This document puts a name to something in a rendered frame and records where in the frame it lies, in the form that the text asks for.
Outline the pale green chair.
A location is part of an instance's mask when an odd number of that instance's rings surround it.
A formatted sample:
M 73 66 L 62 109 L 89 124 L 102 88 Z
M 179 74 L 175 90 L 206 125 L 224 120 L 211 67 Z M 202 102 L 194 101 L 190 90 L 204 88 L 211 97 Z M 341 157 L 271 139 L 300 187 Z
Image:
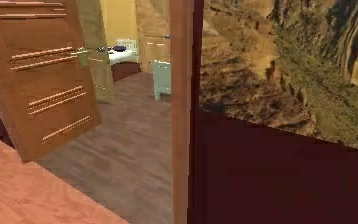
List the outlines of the pale green chair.
M 161 94 L 171 93 L 171 64 L 168 62 L 153 61 L 154 97 L 160 99 Z

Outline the tan wooden cupboard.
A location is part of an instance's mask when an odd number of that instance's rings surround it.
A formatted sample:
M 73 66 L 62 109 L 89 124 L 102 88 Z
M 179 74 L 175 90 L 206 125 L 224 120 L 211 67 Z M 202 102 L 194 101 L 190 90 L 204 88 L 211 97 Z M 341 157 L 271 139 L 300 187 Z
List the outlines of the tan wooden cupboard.
M 169 0 L 135 0 L 139 62 L 143 72 L 152 72 L 154 60 L 170 61 Z

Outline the white table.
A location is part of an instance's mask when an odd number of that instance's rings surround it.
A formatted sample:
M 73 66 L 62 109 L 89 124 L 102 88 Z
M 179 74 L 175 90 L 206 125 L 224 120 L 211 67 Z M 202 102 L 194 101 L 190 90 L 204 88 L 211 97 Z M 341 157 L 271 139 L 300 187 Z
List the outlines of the white table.
M 109 55 L 109 61 L 110 61 L 111 65 L 122 63 L 122 62 L 138 62 L 139 61 L 139 56 L 133 50 L 125 50 L 125 51 L 121 51 L 121 52 L 110 50 L 108 52 L 108 55 Z

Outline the pale green room door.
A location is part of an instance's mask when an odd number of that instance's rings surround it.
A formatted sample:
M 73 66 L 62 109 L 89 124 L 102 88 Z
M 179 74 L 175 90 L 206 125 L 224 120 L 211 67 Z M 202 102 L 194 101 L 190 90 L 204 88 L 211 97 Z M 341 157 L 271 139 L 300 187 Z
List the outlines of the pale green room door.
M 115 93 L 100 0 L 76 0 L 96 98 L 113 104 Z

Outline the brown wooden room door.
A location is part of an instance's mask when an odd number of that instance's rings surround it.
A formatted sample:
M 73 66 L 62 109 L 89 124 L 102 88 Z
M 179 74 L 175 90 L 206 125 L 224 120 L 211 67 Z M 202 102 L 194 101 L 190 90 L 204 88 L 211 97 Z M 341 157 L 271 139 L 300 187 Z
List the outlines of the brown wooden room door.
M 76 0 L 0 0 L 0 118 L 24 162 L 100 124 Z

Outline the rocky landscape wall picture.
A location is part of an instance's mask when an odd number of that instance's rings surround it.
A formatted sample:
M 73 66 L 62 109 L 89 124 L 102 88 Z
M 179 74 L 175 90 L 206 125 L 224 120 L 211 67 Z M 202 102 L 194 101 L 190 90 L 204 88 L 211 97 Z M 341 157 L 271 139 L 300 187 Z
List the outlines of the rocky landscape wall picture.
M 358 148 L 358 0 L 204 0 L 199 106 Z

